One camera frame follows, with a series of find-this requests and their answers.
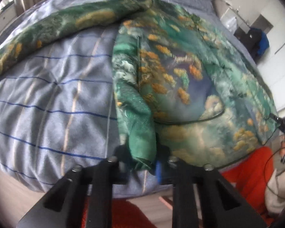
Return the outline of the beige sweater sleeve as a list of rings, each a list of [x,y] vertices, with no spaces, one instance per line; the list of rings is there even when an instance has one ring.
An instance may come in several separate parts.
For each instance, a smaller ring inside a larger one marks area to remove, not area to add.
[[[274,170],[265,190],[265,206],[271,214],[280,214],[285,208],[285,170]]]

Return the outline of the blue checked bed cover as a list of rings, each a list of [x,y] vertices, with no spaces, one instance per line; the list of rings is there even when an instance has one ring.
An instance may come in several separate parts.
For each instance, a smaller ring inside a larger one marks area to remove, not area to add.
[[[27,26],[70,6],[105,0],[43,0],[0,35],[0,46]],[[219,28],[211,0],[179,4]],[[119,145],[111,55],[118,26],[94,27],[45,46],[0,77],[0,169],[35,192],[48,191],[75,164],[89,166]]]

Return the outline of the white bedside desk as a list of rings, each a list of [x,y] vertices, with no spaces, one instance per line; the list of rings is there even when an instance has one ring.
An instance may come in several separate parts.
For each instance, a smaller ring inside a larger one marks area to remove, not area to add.
[[[247,21],[239,14],[239,9],[233,8],[231,3],[226,0],[212,0],[213,8],[223,26],[234,34],[238,29],[248,33],[250,26]]]

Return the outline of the black and blue hanging clothes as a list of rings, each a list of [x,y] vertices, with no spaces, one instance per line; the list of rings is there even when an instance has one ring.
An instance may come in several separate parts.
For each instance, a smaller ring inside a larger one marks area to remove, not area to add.
[[[238,40],[245,46],[254,61],[258,61],[269,48],[267,35],[258,28],[250,28],[237,36]]]

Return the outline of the orange red trousers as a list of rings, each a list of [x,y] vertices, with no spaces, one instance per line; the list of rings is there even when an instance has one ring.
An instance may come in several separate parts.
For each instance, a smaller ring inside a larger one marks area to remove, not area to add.
[[[265,206],[266,181],[272,176],[274,167],[272,150],[261,147],[252,152],[243,162],[225,171],[222,175],[261,215],[267,225],[274,221]],[[112,202],[112,227],[155,227],[143,212],[131,202],[116,199]]]

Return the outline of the green patterned jacket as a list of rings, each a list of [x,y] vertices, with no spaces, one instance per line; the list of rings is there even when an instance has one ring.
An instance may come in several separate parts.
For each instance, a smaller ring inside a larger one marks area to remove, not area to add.
[[[134,168],[155,166],[157,143],[189,164],[226,167],[274,135],[276,108],[254,64],[213,23],[159,0],[54,12],[0,46],[0,77],[53,42],[113,24],[118,146],[129,149]]]

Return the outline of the white wardrobe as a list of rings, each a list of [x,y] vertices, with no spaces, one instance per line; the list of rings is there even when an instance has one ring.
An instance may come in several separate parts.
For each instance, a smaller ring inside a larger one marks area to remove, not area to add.
[[[261,11],[273,28],[267,33],[270,47],[258,62],[265,83],[271,89],[276,109],[285,109],[285,7],[271,0]]]

